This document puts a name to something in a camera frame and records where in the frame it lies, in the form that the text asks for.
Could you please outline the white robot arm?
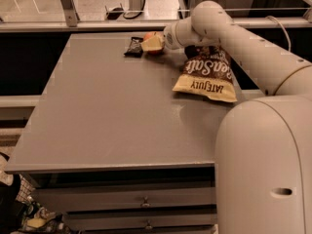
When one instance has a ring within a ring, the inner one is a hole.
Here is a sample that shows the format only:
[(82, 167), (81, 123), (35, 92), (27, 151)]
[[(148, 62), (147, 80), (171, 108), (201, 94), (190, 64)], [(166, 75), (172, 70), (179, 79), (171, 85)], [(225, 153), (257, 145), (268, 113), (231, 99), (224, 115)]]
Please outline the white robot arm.
[(312, 66), (236, 24), (213, 1), (144, 40), (145, 51), (217, 43), (263, 91), (215, 142), (218, 234), (312, 234)]

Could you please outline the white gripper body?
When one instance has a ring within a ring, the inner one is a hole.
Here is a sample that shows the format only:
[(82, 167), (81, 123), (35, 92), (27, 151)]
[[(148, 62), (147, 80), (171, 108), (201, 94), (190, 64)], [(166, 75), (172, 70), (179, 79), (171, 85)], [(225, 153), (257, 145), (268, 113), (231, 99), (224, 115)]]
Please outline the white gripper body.
[(174, 22), (170, 25), (167, 25), (163, 31), (165, 45), (171, 50), (181, 49), (183, 45), (181, 44), (178, 33), (180, 33), (181, 21)]

